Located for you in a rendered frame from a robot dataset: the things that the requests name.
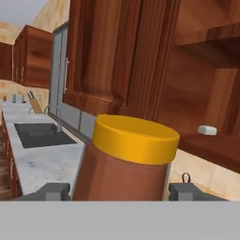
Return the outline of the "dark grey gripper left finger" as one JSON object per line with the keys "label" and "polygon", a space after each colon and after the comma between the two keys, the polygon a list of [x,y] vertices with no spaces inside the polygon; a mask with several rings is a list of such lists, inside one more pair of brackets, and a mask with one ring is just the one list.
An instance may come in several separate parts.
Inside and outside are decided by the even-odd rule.
{"label": "dark grey gripper left finger", "polygon": [[16,198],[16,201],[69,201],[69,183],[47,183],[36,192]]}

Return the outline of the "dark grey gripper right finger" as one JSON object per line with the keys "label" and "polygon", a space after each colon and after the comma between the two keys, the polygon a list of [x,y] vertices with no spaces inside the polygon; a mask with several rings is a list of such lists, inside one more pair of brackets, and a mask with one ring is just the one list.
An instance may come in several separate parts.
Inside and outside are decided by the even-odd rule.
{"label": "dark grey gripper right finger", "polygon": [[222,198],[201,191],[191,183],[171,183],[169,185],[169,200],[170,201],[222,201]]}

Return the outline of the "brown honey bottle yellow lid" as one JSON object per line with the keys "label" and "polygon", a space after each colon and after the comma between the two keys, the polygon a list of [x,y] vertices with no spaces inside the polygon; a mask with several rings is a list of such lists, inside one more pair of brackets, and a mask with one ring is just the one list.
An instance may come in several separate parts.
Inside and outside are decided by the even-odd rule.
{"label": "brown honey bottle yellow lid", "polygon": [[161,201],[180,134],[124,115],[100,114],[84,148],[74,201]]}

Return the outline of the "wooden base cabinets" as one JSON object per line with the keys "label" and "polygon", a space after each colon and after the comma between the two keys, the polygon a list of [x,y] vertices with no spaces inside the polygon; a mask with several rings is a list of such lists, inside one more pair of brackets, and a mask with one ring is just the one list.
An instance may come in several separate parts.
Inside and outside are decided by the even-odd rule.
{"label": "wooden base cabinets", "polygon": [[10,184],[10,192],[11,197],[13,199],[18,198],[22,195],[22,189],[20,185],[20,179],[17,172],[15,159],[13,156],[10,138],[8,135],[7,124],[5,121],[5,117],[2,117],[2,131],[3,131],[3,145],[4,145],[4,153],[5,159],[7,164],[7,174],[9,177],[9,184]]}

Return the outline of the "dark sink basin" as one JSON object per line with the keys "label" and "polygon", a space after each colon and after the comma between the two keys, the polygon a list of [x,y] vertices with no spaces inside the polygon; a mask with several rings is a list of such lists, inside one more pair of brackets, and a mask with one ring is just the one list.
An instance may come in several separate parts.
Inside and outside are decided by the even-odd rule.
{"label": "dark sink basin", "polygon": [[14,127],[24,149],[75,143],[53,123],[15,124]]}

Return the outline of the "small white bar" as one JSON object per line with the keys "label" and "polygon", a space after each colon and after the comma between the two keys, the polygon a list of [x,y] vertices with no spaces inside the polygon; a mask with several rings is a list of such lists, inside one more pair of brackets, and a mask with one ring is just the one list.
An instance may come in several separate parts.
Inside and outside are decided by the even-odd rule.
{"label": "small white bar", "polygon": [[207,136],[216,136],[218,134],[218,129],[212,126],[199,126],[198,132]]}

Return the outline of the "silver tap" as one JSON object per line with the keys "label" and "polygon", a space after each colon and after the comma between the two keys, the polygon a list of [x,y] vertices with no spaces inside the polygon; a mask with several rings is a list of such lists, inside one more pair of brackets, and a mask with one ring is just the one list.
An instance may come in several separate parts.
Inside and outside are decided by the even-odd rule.
{"label": "silver tap", "polygon": [[57,122],[57,132],[61,132],[63,131],[62,125],[61,125],[61,110],[59,107],[49,104],[47,105],[44,110],[43,110],[43,114],[46,114],[46,111],[48,111],[50,108],[55,108],[55,116],[54,119]]}

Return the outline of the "wooden knife block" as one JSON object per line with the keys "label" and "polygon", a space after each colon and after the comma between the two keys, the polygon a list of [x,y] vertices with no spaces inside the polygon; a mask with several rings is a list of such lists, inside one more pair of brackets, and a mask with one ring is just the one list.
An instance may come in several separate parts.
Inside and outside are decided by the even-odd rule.
{"label": "wooden knife block", "polygon": [[40,105],[39,105],[37,99],[34,97],[33,92],[29,91],[27,93],[27,95],[29,97],[29,102],[31,104],[31,108],[29,109],[29,112],[34,111],[35,113],[42,113]]}

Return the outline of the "grey framed window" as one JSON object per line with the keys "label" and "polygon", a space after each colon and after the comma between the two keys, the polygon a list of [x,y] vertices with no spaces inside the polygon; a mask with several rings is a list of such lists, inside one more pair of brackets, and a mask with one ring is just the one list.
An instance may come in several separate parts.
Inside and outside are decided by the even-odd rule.
{"label": "grey framed window", "polygon": [[[69,60],[67,57],[68,22],[64,22],[52,32],[52,60],[49,81],[49,103],[61,110],[61,125],[84,143],[90,143],[93,137],[96,117],[64,102],[67,92]],[[55,108],[49,109],[54,119]]]}

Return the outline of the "wooden cabinet door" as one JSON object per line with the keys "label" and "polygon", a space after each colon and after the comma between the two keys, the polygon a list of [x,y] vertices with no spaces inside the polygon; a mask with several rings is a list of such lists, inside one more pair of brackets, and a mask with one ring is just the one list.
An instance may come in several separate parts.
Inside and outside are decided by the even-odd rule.
{"label": "wooden cabinet door", "polygon": [[64,102],[157,121],[181,0],[70,0]]}

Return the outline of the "open wooden wall cabinet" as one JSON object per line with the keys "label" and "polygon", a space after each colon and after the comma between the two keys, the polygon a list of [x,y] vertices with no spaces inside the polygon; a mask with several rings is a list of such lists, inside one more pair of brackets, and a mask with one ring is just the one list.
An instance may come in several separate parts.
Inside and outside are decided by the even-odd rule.
{"label": "open wooden wall cabinet", "polygon": [[159,120],[181,150],[240,173],[240,0],[181,1]]}

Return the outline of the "wooden wall cabinets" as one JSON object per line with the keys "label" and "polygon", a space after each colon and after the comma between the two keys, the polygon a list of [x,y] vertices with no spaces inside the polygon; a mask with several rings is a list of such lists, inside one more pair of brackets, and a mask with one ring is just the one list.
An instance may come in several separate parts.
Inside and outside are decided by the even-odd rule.
{"label": "wooden wall cabinets", "polygon": [[53,34],[26,25],[14,44],[0,41],[0,79],[48,88]]}

